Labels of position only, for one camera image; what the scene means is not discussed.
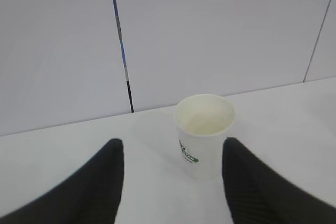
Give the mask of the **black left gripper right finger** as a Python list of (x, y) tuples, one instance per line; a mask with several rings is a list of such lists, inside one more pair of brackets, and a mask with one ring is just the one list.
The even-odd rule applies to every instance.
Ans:
[(234, 223), (335, 223), (335, 207), (280, 176), (234, 137), (223, 144), (222, 177)]

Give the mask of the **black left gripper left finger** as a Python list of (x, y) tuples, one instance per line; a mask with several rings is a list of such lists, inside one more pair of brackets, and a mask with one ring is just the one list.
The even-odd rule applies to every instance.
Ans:
[(114, 223), (123, 190), (123, 142), (109, 140), (49, 192), (1, 217), (1, 223)]

